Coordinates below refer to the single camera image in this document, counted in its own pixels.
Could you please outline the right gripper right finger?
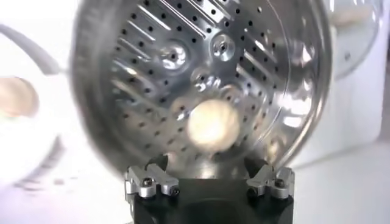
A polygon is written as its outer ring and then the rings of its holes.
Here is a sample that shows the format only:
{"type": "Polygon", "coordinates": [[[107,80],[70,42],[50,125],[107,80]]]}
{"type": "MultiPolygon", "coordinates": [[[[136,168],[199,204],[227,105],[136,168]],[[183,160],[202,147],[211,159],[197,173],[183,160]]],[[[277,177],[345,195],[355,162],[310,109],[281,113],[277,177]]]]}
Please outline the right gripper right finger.
{"type": "Polygon", "coordinates": [[[247,195],[251,199],[270,194],[278,200],[294,196],[295,173],[289,167],[274,169],[263,159],[244,158],[244,167],[249,174],[246,180],[247,195]]]}

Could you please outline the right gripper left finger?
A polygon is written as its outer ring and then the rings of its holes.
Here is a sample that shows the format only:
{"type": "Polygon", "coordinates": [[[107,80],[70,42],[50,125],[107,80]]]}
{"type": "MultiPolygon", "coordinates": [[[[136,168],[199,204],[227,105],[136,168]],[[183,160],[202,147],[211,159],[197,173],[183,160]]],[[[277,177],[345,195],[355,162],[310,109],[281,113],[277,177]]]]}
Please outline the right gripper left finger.
{"type": "Polygon", "coordinates": [[[169,197],[180,194],[179,180],[166,173],[168,155],[152,158],[145,166],[129,166],[124,175],[126,197],[152,198],[161,193],[169,197]]]}

